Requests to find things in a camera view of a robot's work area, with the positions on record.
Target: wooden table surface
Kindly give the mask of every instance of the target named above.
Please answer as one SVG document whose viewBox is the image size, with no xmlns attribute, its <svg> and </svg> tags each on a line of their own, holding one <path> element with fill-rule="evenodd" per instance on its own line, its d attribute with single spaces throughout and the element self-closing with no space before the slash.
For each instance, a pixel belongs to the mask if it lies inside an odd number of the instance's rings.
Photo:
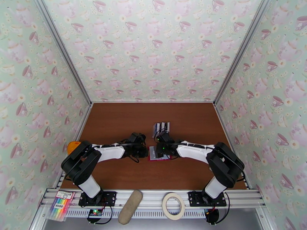
<svg viewBox="0 0 307 230">
<path fill-rule="evenodd" d="M 208 103 L 96 103 L 87 120 L 82 140 L 111 144 L 132 132 L 146 135 L 147 146 L 154 146 L 155 122 L 170 122 L 170 136 L 192 143 L 228 145 L 213 105 Z M 129 158 L 103 161 L 93 176 L 103 189 L 203 189 L 213 177 L 209 166 L 190 158 L 135 163 Z M 64 181 L 62 188 L 76 188 Z M 246 189 L 243 181 L 235 189 Z"/>
</svg>

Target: teapot pattern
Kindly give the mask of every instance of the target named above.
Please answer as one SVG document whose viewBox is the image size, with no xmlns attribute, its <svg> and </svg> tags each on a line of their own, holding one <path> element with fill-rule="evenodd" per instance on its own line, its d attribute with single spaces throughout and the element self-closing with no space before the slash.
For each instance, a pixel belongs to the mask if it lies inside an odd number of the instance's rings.
<svg viewBox="0 0 307 230">
<path fill-rule="evenodd" d="M 216 104 L 274 229 L 307 227 L 306 4 L 272 1 Z"/>
<path fill-rule="evenodd" d="M 72 3 L 59 0 L 55 7 L 61 17 L 76 16 Z M 0 16 L 0 229 L 25 229 L 60 173 L 87 103 L 35 2 L 2 0 Z M 70 46 L 86 53 L 90 44 L 76 38 Z M 99 73 L 93 67 L 86 75 Z"/>
<path fill-rule="evenodd" d="M 104 102 L 214 100 L 260 2 L 45 0 L 91 100 Z"/>
</svg>

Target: wall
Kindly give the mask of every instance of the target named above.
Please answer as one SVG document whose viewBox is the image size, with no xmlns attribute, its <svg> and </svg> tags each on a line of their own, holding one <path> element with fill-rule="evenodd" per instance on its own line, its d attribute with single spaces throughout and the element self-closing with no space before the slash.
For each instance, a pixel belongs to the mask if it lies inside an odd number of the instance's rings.
<svg viewBox="0 0 307 230">
<path fill-rule="evenodd" d="M 306 0 L 273 0 L 218 102 L 278 229 L 307 229 Z"/>
<path fill-rule="evenodd" d="M 92 101 L 212 101 L 261 0 L 45 0 Z"/>
<path fill-rule="evenodd" d="M 87 103 L 34 2 L 0 1 L 0 229 L 27 229 Z"/>
</svg>

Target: orange ball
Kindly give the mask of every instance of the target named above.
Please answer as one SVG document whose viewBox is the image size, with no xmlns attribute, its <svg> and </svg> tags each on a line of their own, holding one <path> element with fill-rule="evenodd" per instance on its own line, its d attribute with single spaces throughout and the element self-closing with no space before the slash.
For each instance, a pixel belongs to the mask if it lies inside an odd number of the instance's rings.
<svg viewBox="0 0 307 230">
<path fill-rule="evenodd" d="M 68 144 L 67 146 L 67 154 L 72 153 L 79 145 L 81 142 L 79 141 L 72 141 Z"/>
</svg>

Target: gray floor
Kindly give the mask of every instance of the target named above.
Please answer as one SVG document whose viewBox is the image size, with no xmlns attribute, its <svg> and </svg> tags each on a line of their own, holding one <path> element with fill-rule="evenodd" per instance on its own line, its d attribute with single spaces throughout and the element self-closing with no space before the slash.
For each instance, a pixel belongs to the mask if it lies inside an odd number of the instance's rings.
<svg viewBox="0 0 307 230">
<path fill-rule="evenodd" d="M 135 230 L 135 229 L 146 229 L 146 230 L 261 230 L 258 218 L 255 210 L 253 209 L 231 209 L 228 216 L 224 221 L 219 223 L 217 226 L 209 226 L 206 220 L 203 219 L 181 219 L 172 221 L 168 219 L 132 219 L 129 224 L 121 225 L 117 219 L 111 220 L 107 225 L 89 225 L 86 219 L 82 218 L 67 218 L 65 222 L 56 222 L 48 220 L 45 225 L 45 230 Z"/>
</svg>

